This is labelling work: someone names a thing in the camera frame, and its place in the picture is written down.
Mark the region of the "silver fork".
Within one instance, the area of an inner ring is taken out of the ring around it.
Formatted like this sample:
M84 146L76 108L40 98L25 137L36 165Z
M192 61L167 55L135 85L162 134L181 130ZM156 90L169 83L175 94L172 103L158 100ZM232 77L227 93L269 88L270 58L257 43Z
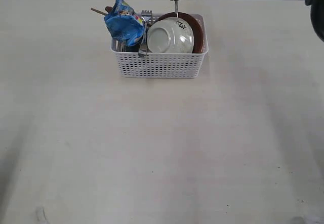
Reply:
M141 15L142 15L142 19L144 20L144 32L143 32L141 44L139 46L138 56L144 58L147 55L147 43L146 43L147 24L153 18L153 13L152 10L142 10Z

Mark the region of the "white floral ceramic bowl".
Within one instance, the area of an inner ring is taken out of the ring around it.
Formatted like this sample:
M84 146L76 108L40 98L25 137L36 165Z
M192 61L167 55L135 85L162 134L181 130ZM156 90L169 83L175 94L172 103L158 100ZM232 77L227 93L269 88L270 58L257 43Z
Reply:
M148 29L147 46L152 53L191 54L194 48L193 30L181 18L162 19Z

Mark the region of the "brown wooden plate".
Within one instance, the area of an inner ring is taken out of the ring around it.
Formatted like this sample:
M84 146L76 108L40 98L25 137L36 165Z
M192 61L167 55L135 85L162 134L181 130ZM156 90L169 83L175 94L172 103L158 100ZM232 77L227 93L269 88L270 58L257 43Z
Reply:
M165 15L162 15L160 18L158 18L157 21L160 21L160 20L168 18L168 17L176 17L176 15L174 13L167 13ZM191 54L201 53L202 49L203 49L204 34L203 34L200 24L197 22L197 20L193 16L191 16L189 14L180 13L178 18L185 20L193 30L194 48L193 48L193 52Z

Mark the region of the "blue chips bag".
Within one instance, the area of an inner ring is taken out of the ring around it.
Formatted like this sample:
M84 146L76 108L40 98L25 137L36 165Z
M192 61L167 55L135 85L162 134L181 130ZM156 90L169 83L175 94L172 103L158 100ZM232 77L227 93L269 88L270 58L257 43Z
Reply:
M105 25L112 38L135 46L142 38L145 22L124 0L115 0L112 10L104 16Z

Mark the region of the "silver table knife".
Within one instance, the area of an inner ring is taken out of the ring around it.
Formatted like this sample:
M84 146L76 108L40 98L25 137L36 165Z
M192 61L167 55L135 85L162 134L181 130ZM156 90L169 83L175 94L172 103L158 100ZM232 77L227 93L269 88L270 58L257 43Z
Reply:
M177 0L174 0L174 6L175 6L175 15L176 15L176 17L179 17L179 15L178 15L178 1Z

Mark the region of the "brown wooden spoon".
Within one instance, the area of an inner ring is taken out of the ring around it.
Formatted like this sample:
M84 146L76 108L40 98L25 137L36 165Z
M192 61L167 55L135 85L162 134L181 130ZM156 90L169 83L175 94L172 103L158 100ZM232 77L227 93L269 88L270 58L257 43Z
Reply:
M113 10L113 7L110 7L110 6L105 7L105 11L108 13L110 13L112 10Z

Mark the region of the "white perforated plastic basket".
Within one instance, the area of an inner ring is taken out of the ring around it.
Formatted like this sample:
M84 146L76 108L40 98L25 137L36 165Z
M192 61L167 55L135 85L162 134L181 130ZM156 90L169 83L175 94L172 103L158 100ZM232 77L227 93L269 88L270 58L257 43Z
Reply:
M202 29L203 44L199 54L147 53L141 58L136 52L119 52L117 42L111 40L111 50L115 54L121 76L133 78L196 78L208 52L208 40L203 16L191 14Z

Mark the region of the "wooden chopstick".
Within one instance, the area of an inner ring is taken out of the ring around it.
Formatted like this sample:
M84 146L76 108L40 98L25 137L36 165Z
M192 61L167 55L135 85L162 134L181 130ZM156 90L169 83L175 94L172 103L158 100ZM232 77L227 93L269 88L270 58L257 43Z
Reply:
M107 15L106 12L103 12L103 11L100 11L100 10L97 10L97 9L94 9L94 8L90 8L90 10L93 11L93 12L96 12L98 14L101 14L103 16L106 16Z

